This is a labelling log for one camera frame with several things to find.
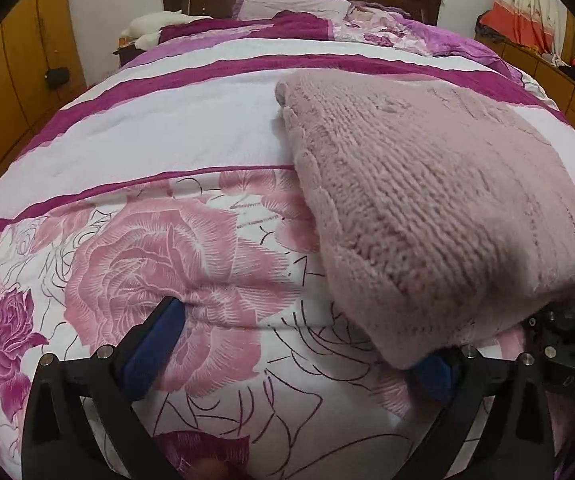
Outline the pink knit cardigan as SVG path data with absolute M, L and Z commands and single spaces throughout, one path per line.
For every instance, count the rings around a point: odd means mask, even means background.
M 276 98 L 331 294 L 389 365 L 575 292 L 575 185 L 510 107 L 340 70 L 299 70 Z

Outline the orange wooden wardrobe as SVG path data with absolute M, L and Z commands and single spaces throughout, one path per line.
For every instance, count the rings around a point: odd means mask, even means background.
M 45 72 L 71 79 L 49 90 Z M 0 178 L 58 110 L 86 90 L 68 0 L 20 0 L 0 24 Z

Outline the pink ruffled pillow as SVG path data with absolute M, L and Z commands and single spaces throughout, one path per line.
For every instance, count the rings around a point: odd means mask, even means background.
M 351 3 L 347 0 L 240 0 L 232 11 L 240 21 L 269 20 L 281 12 L 308 13 L 333 22 L 343 21 Z

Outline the white plush toy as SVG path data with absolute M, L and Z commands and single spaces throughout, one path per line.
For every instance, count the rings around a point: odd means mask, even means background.
M 118 47 L 134 46 L 141 51 L 151 50 L 160 41 L 161 30 L 166 26 L 185 25 L 199 20 L 210 20 L 210 16 L 193 16 L 181 12 L 161 11 L 134 18 L 120 33 Z

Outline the purple floral folded quilt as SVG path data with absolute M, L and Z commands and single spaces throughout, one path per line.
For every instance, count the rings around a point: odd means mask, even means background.
M 523 84 L 522 73 L 485 44 L 398 12 L 353 4 L 344 21 L 333 26 L 333 35 L 336 41 L 374 44 L 434 58 L 461 56 Z

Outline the small black hanging bag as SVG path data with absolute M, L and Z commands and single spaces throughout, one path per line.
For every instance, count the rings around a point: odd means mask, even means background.
M 45 82 L 49 90 L 56 90 L 67 84 L 71 79 L 70 70 L 63 66 L 58 68 L 49 68 L 45 72 Z

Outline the floral magenta striped bedspread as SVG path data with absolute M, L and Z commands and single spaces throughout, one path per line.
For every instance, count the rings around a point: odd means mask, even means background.
M 117 344 L 174 296 L 188 323 L 139 414 L 173 460 L 260 479 L 382 479 L 421 429 L 400 370 L 335 302 L 277 84 L 436 81 L 510 107 L 575 185 L 575 130 L 533 80 L 336 41 L 308 13 L 199 20 L 59 110 L 0 179 L 0 467 L 21 477 L 39 359 Z

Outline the dark wooden nightstand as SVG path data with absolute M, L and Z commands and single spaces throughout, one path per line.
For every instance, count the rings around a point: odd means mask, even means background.
M 113 54 L 117 56 L 118 62 L 120 62 L 120 67 L 138 58 L 142 53 L 143 50 L 138 49 L 134 44 L 126 44 L 126 46 L 119 47 L 113 52 Z

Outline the red white curtain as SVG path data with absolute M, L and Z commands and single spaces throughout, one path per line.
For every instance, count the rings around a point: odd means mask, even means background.
M 493 0 L 479 22 L 540 54 L 563 53 L 567 9 L 561 0 Z

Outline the wooden side cabinet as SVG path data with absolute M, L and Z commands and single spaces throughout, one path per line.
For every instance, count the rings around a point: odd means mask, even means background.
M 534 51 L 509 40 L 480 34 L 476 34 L 475 39 L 494 50 L 505 62 L 534 77 L 575 128 L 575 67 L 555 67 Z

